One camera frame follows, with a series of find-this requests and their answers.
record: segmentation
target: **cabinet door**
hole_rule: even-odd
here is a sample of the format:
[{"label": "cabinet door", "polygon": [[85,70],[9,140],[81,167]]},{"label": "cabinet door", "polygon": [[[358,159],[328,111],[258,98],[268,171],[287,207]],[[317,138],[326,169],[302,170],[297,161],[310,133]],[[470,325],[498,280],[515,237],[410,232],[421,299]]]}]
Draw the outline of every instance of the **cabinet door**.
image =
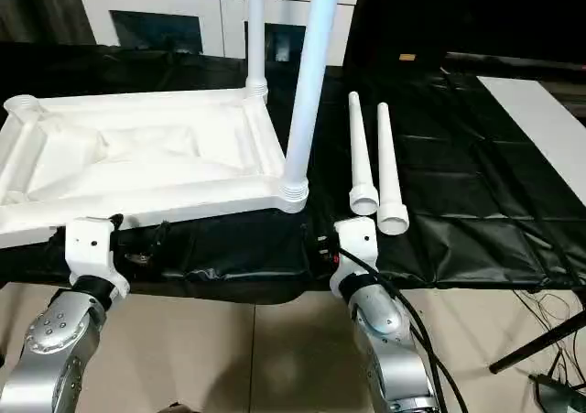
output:
[{"label": "cabinet door", "polygon": [[[221,0],[224,51],[227,58],[246,57],[246,25],[248,0]],[[265,0],[266,50],[268,60],[297,57],[299,36],[305,33],[309,20],[307,1]],[[328,50],[328,65],[342,65],[352,23],[353,5],[338,5]],[[280,54],[279,43],[286,44]]]},{"label": "cabinet door", "polygon": [[82,0],[95,40],[223,56],[220,0]]}]

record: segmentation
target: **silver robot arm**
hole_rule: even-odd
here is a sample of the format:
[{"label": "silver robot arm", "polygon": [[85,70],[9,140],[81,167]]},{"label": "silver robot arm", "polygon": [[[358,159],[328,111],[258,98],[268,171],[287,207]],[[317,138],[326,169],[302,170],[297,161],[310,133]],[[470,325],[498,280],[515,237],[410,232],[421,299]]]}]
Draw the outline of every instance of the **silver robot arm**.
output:
[{"label": "silver robot arm", "polygon": [[66,227],[71,289],[60,289],[29,326],[20,361],[0,396],[0,413],[72,413],[100,342],[106,311],[128,292],[110,251],[115,225],[87,218]]},{"label": "silver robot arm", "polygon": [[[334,224],[340,247],[376,269],[376,230],[370,218]],[[355,340],[363,355],[373,407],[377,413],[437,412],[438,405],[409,331],[403,305],[392,299],[362,267],[344,255],[330,288],[346,301]]]}]

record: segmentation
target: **black tarp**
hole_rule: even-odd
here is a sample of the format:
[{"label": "black tarp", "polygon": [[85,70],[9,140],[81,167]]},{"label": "black tarp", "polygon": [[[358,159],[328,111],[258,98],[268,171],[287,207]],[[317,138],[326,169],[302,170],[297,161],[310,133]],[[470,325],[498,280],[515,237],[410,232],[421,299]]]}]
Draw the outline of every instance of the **black tarp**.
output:
[{"label": "black tarp", "polygon": [[[0,99],[234,88],[240,60],[104,47],[0,44]],[[287,144],[295,67],[269,64],[268,111]],[[327,287],[312,241],[351,216],[347,93],[361,95],[376,173],[376,104],[390,106],[406,234],[378,235],[379,268],[402,288],[576,288],[586,279],[586,208],[474,76],[328,69],[310,196],[276,210],[173,223],[149,265],[129,262],[160,229],[121,232],[116,264],[134,292],[257,303]],[[0,280],[66,283],[62,240],[0,251]]]}]

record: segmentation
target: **plastic pipe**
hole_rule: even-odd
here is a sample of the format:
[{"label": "plastic pipe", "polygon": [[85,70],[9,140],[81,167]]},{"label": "plastic pipe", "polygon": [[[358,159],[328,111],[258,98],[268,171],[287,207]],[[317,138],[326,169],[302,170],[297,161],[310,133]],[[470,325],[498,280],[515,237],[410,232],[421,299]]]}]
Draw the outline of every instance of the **plastic pipe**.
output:
[{"label": "plastic pipe", "polygon": [[386,103],[378,105],[378,188],[381,193],[381,205],[376,214],[378,229],[389,235],[404,233],[409,228],[409,215],[401,199],[391,118]]},{"label": "plastic pipe", "polygon": [[309,193],[309,153],[337,4],[338,0],[311,0],[282,183],[283,193],[291,201]]},{"label": "plastic pipe", "polygon": [[248,77],[246,94],[265,97],[265,0],[248,0]]},{"label": "plastic pipe", "polygon": [[350,208],[356,214],[367,216],[378,209],[378,191],[374,188],[373,174],[366,147],[363,113],[358,92],[348,94],[350,107],[350,147],[352,150],[352,190]]}]

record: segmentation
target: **black cable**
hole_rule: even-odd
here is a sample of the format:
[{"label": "black cable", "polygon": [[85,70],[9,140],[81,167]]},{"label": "black cable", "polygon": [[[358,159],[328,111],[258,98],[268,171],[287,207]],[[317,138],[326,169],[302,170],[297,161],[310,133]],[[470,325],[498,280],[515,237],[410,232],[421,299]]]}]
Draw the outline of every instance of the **black cable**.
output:
[{"label": "black cable", "polygon": [[[553,317],[554,319],[561,320],[561,321],[567,320],[568,317],[570,316],[570,313],[568,313],[568,317],[566,317],[565,319],[560,319],[558,317],[553,316],[549,311],[547,311],[545,309],[542,301],[546,297],[551,296],[551,297],[553,297],[555,299],[561,300],[566,305],[568,311],[570,311],[570,305],[568,304],[568,302],[566,300],[562,299],[561,297],[556,296],[555,294],[548,293],[545,296],[543,296],[541,299],[536,299],[536,298],[534,298],[532,296],[529,296],[529,295],[527,295],[525,293],[523,294],[525,297],[527,297],[528,299],[530,299],[531,301],[533,301],[534,303],[537,304],[537,307],[539,308],[539,313],[541,314],[541,317],[539,317],[539,315],[532,308],[530,308],[529,305],[515,291],[513,291],[513,294],[515,294],[515,296],[519,299],[519,301],[521,303],[523,303],[523,306],[525,306],[527,308],[527,310],[529,312],[531,312],[531,314],[533,314],[533,316],[535,317],[535,319],[539,322],[539,324],[541,324],[541,326],[543,327],[543,329],[545,331],[550,331],[551,328],[552,328],[551,323],[549,322],[549,319],[546,316],[546,313],[548,315],[550,315],[551,317]],[[573,348],[572,354],[570,354],[568,352],[568,350],[566,348],[566,343],[564,343],[562,340],[560,340],[559,342],[557,342],[556,345],[558,346],[558,349],[559,350],[563,351],[568,356],[568,359],[570,360],[570,363],[572,364],[572,366],[574,367],[574,369],[576,369],[576,373],[580,377],[580,380],[582,381],[582,383],[586,384],[586,379],[584,378],[584,373],[581,370],[580,363],[578,363],[578,357],[576,356],[575,338],[576,338],[576,335],[577,334],[578,334],[578,331],[574,332],[574,344],[573,344],[574,348]],[[566,381],[569,382],[569,379],[568,379],[568,364],[566,363],[566,357],[564,355],[562,355],[561,358],[562,358],[562,360],[564,362],[564,366],[566,367],[566,371],[565,371]]]},{"label": "black cable", "polygon": [[[413,333],[413,336],[418,339],[418,342],[421,345],[423,345],[423,338],[421,337],[421,334],[417,331],[417,329],[415,329],[415,326],[411,325],[410,330],[411,333]],[[439,367],[443,375],[448,380],[448,384],[450,384],[450,387],[452,388],[454,395],[456,396],[456,399],[458,399],[458,404],[460,405],[462,413],[467,413],[468,410],[466,407],[466,401],[464,401],[464,398],[462,397],[460,390],[458,389],[458,385],[456,384],[454,378],[451,377],[448,368],[444,365],[444,363],[438,358],[436,354],[428,353],[428,357],[430,360],[433,360],[435,362],[435,364]]]},{"label": "black cable", "polygon": [[[535,319],[536,319],[537,321],[539,321],[539,324],[541,324],[541,327],[542,327],[542,328],[543,328],[545,331],[549,331],[549,330],[551,330],[551,325],[548,323],[548,320],[545,318],[545,316],[544,316],[544,319],[545,319],[545,320],[542,320],[542,318],[541,318],[541,317],[539,317],[539,315],[538,315],[538,314],[537,314],[537,313],[536,313],[536,312],[535,312],[535,311],[534,311],[534,310],[533,310],[533,309],[532,309],[532,308],[531,308],[531,307],[530,307],[530,306],[527,304],[527,302],[526,302],[526,301],[524,301],[524,300],[521,298],[521,296],[519,296],[519,295],[516,293],[516,291],[515,291],[514,289],[513,289],[513,294],[515,294],[515,297],[517,297],[517,298],[519,299],[519,301],[520,301],[520,302],[523,304],[523,306],[525,306],[525,307],[526,307],[526,309],[527,309],[529,312],[531,312],[531,314],[533,314],[533,317],[535,317]],[[530,300],[533,300],[533,301],[535,301],[537,304],[539,304],[539,301],[538,301],[537,299],[532,299],[532,298],[530,298],[530,297],[529,297],[529,299],[530,299]],[[558,350],[559,350],[559,351],[562,351],[562,352],[565,352],[566,354],[568,354],[568,351],[566,351],[564,348],[562,348],[562,347],[559,345],[559,342],[557,342],[557,343],[556,343],[556,345],[558,346]],[[564,354],[563,354],[563,353],[562,353],[562,355],[561,355],[561,359],[562,359],[562,361],[564,362],[564,376],[565,376],[565,378],[566,378],[566,382],[568,382],[568,364],[566,363],[566,357],[564,356]]]},{"label": "black cable", "polygon": [[[446,407],[446,401],[443,396],[443,390],[441,388],[440,375],[438,373],[438,367],[440,369],[442,369],[442,372],[444,370],[446,371],[444,374],[448,373],[447,368],[443,364],[438,364],[440,362],[440,359],[437,357],[437,355],[433,351],[433,346],[431,344],[431,339],[429,338],[428,331],[425,327],[425,324],[423,323],[423,321],[419,317],[419,314],[416,311],[416,309],[413,307],[413,305],[411,305],[409,300],[406,299],[406,297],[401,293],[401,291],[399,291],[399,289],[397,287],[395,287],[395,285],[393,285],[393,283],[389,279],[387,279],[386,277],[381,275],[378,271],[376,271],[374,268],[372,268],[370,265],[368,265],[362,259],[353,255],[352,253],[349,253],[348,251],[344,250],[343,248],[340,248],[340,253],[345,255],[350,260],[352,260],[354,263],[358,264],[359,266],[364,268],[367,272],[369,272],[371,275],[376,277],[377,281],[383,286],[383,288],[385,288],[385,290],[392,297],[396,297],[403,304],[403,306],[405,306],[405,308],[409,311],[409,314],[411,314],[413,321],[417,324],[418,329],[420,330],[421,345],[423,346],[423,348],[425,349],[425,351],[427,352],[427,354],[429,356],[429,364],[430,364],[429,367],[430,367],[430,371],[431,371],[431,379],[433,380],[433,385],[435,386],[435,389],[436,389],[436,398],[438,400],[439,409],[442,412],[448,413],[448,409]],[[453,378],[450,377],[450,379],[448,379],[448,382],[450,383],[451,389],[453,390],[454,394],[458,398],[458,402],[460,404],[460,409],[461,409],[462,413],[468,413],[468,408],[466,407],[464,399],[461,396],[460,389],[455,384],[455,381],[453,380]]]}]

